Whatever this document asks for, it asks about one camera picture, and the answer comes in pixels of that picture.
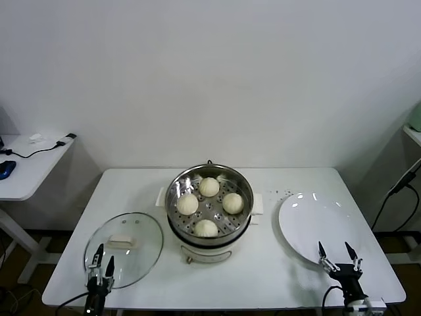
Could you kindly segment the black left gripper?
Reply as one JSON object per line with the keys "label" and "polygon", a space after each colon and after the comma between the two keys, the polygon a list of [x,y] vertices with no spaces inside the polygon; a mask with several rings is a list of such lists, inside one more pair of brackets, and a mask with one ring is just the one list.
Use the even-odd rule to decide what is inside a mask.
{"label": "black left gripper", "polygon": [[103,254],[104,244],[99,244],[91,263],[87,266],[86,288],[89,295],[108,295],[114,285],[114,256],[109,259],[103,276],[100,268]]}

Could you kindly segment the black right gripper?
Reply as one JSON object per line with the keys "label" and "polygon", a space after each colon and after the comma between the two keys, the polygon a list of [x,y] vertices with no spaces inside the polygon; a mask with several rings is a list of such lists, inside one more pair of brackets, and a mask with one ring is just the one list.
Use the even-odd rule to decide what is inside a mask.
{"label": "black right gripper", "polygon": [[332,263],[327,255],[321,242],[318,242],[319,264],[329,276],[338,281],[342,288],[360,288],[359,279],[362,276],[361,263],[362,258],[359,258],[356,251],[348,242],[345,242],[345,247],[353,264],[350,263]]}

